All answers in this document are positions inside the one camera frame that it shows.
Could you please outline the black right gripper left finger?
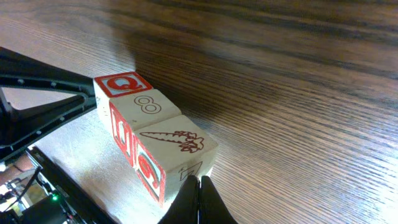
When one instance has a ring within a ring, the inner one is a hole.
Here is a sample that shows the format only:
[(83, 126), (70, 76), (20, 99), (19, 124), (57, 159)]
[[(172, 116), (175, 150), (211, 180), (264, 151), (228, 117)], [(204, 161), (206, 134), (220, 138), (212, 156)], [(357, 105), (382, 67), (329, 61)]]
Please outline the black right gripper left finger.
[(199, 186), (194, 175), (188, 176), (158, 224), (197, 224)]

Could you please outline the red letter U block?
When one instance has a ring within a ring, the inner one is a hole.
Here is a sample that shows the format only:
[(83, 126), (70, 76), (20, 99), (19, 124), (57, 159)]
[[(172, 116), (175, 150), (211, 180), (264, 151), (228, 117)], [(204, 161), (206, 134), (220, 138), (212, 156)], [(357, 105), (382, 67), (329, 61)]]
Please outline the red letter U block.
[(181, 115), (180, 109), (159, 90), (147, 90), (109, 101), (112, 136), (128, 163), (136, 166), (136, 131)]

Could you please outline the ice cream number four block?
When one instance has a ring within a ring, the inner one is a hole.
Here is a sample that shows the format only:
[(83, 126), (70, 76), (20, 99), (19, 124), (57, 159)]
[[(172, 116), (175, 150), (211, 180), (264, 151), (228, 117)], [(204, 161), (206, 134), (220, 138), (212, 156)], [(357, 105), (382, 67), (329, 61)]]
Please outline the ice cream number four block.
[(97, 113), (105, 129), (111, 134), (112, 124), (109, 101), (120, 100), (128, 95), (152, 90), (153, 86), (136, 72), (100, 76), (93, 79)]

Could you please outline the red number nine block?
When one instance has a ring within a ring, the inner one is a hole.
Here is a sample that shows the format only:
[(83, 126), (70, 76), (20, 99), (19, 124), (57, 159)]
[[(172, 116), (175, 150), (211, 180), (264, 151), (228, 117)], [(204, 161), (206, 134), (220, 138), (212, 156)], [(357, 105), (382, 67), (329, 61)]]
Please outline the red number nine block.
[(168, 207), (188, 176), (210, 175), (218, 143), (184, 115), (136, 131), (136, 173), (160, 207)]

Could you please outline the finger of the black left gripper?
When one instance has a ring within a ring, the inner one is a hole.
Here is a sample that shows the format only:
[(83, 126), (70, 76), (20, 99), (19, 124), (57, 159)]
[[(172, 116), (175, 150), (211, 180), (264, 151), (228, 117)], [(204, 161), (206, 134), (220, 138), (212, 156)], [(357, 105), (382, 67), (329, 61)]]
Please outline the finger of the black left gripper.
[(72, 94), (64, 100), (24, 110), (12, 107), (1, 93), (1, 161), (64, 124), (96, 108), (93, 79), (1, 48), (1, 87)]

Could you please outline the dark equipment beside table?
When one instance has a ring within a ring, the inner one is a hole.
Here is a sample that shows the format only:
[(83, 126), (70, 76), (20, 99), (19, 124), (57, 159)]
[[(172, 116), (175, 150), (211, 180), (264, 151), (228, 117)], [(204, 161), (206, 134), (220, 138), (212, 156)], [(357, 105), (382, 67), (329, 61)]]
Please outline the dark equipment beside table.
[(1, 162), (1, 223), (115, 223), (86, 192), (33, 146)]

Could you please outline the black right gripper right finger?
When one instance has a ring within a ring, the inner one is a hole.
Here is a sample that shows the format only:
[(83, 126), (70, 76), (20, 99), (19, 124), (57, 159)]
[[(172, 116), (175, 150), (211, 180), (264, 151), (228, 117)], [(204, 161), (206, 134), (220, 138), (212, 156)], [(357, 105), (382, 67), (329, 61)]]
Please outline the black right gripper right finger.
[(208, 176), (201, 177), (199, 190), (199, 224), (238, 224)]

